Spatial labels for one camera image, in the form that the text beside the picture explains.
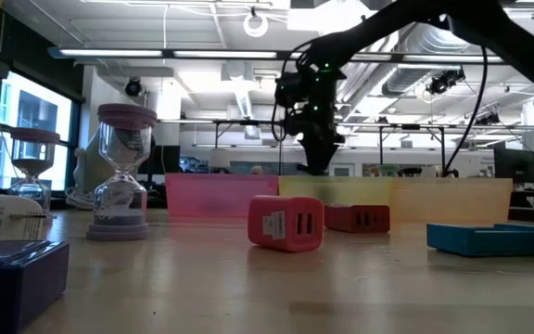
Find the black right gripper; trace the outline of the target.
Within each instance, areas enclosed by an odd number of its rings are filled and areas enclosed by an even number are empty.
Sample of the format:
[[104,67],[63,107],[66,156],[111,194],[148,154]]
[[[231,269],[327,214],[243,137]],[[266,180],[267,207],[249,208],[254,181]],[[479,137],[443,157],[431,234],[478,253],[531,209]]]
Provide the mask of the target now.
[[345,142],[335,123],[337,82],[345,79],[339,69],[317,70],[311,66],[285,71],[276,80],[275,103],[285,109],[285,133],[301,135],[306,164],[300,169],[310,175],[324,175]]

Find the dark red USB charger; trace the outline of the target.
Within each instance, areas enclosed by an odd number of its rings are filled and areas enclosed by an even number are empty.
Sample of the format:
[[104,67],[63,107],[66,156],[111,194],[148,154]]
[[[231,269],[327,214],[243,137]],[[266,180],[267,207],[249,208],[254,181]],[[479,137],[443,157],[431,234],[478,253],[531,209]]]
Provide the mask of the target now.
[[386,234],[390,230],[387,205],[327,205],[324,226],[352,234]]

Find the teal digital timer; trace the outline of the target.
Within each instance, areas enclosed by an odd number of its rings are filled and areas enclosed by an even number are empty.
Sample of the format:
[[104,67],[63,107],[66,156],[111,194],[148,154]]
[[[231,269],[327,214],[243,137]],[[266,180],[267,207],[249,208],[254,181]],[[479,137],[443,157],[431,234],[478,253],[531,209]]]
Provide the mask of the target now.
[[534,256],[534,226],[426,225],[429,248],[464,257]]

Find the lavender capped hourglass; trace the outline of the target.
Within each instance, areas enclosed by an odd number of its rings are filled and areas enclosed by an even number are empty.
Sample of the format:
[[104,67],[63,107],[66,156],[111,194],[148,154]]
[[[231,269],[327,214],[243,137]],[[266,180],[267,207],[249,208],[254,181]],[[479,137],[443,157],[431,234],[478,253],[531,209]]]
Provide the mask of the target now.
[[157,113],[110,103],[99,106],[97,115],[98,153],[112,167],[113,175],[95,189],[93,222],[86,237],[97,241],[145,239],[147,190],[137,182],[136,172],[150,156]]
[[60,135],[42,129],[15,127],[10,130],[10,137],[12,165],[24,177],[10,187],[8,194],[34,200],[43,214],[49,214],[51,190],[39,176],[53,167]]

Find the yellow translucent plastic bin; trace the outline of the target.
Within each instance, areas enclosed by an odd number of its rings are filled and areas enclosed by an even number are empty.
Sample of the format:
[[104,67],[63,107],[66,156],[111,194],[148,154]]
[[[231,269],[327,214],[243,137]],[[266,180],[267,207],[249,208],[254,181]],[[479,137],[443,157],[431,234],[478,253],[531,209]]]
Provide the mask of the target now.
[[309,197],[325,205],[391,207],[393,178],[288,175],[278,177],[282,197]]

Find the pink dual USB charger cube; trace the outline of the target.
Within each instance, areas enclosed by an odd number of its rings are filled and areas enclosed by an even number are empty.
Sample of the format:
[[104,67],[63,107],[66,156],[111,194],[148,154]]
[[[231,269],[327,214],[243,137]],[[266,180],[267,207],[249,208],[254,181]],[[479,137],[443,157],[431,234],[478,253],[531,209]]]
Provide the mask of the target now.
[[286,252],[319,249],[324,239],[324,205],[315,198],[257,196],[248,207],[248,240]]

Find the pink translucent plastic bin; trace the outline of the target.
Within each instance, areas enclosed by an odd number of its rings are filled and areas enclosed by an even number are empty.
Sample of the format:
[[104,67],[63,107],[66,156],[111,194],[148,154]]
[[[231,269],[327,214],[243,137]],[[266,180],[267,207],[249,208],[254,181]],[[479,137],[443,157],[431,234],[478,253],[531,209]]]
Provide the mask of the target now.
[[277,196],[277,175],[167,173],[168,213],[175,217],[244,218],[256,196]]

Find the orange translucent plastic bin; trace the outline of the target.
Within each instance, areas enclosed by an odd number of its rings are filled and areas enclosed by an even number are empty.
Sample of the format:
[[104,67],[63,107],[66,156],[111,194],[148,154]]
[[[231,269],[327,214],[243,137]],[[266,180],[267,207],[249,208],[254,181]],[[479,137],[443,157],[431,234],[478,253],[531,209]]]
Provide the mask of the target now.
[[513,183],[502,178],[398,178],[394,224],[493,225],[508,220]]

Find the dark background monitor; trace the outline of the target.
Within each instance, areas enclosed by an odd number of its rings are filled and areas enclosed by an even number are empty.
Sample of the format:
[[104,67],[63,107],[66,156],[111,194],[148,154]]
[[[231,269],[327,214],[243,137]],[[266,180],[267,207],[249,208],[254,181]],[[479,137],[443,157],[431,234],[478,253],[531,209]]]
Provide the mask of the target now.
[[167,173],[179,172],[180,149],[180,146],[154,146],[149,158],[138,168],[138,180],[163,185]]

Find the black computer monitor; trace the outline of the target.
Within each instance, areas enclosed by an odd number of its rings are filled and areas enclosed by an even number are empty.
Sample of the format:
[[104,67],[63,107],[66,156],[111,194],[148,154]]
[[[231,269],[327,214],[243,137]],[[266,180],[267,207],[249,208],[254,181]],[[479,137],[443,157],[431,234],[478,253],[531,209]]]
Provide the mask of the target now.
[[534,153],[529,150],[495,148],[496,178],[510,178],[514,184],[534,183]]

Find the long linear ceiling light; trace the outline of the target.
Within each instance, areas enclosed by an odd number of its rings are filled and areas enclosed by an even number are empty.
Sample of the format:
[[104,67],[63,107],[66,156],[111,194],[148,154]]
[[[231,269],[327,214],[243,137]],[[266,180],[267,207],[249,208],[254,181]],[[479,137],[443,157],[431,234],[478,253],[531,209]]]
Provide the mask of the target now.
[[[52,58],[135,58],[135,59],[243,59],[284,61],[300,58],[300,51],[250,51],[250,50],[202,50],[202,49],[111,49],[111,48],[59,48],[50,47]],[[478,65],[482,55],[476,54],[405,54],[386,52],[362,52],[350,62],[404,63],[404,64],[462,64]]]

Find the large window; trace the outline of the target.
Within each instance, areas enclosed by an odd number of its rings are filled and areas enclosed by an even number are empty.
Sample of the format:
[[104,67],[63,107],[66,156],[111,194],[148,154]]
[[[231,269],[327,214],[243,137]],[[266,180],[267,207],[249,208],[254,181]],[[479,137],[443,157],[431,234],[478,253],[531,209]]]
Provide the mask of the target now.
[[65,189],[72,177],[71,155],[77,147],[79,105],[13,71],[0,81],[0,187],[16,184],[24,173],[9,158],[12,140],[8,129],[27,127],[60,135],[54,165],[39,176],[53,191]]

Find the purple rectangular box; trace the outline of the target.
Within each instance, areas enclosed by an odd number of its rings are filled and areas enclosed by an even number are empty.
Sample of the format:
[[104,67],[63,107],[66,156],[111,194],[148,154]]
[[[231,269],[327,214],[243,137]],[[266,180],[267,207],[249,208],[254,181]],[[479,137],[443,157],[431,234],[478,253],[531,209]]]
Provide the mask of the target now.
[[70,245],[0,241],[0,334],[19,334],[65,291]]

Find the black background workstation frame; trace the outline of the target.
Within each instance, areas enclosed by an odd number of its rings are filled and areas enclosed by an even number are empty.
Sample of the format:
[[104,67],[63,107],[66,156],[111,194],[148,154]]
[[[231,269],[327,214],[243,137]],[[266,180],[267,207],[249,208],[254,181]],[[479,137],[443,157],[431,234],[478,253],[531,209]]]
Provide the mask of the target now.
[[[219,127],[221,124],[237,124],[240,126],[259,126],[259,125],[276,125],[281,129],[284,128],[283,121],[269,121],[269,120],[252,120],[252,119],[240,119],[240,120],[211,120],[210,123],[215,125],[216,135],[215,135],[215,145],[218,144],[218,137],[220,136]],[[455,128],[455,125],[434,125],[434,124],[418,124],[418,123],[357,123],[357,122],[336,122],[335,126],[343,127],[355,127],[358,129],[362,128],[374,128],[375,132],[378,133],[378,151],[379,151],[379,162],[384,163],[384,141],[385,137],[383,136],[385,129],[391,130],[401,130],[401,131],[423,131],[426,130],[428,133],[434,137],[437,141],[440,142],[440,159],[441,159],[441,176],[444,177],[451,167],[452,158],[446,157],[446,130],[449,128]]]

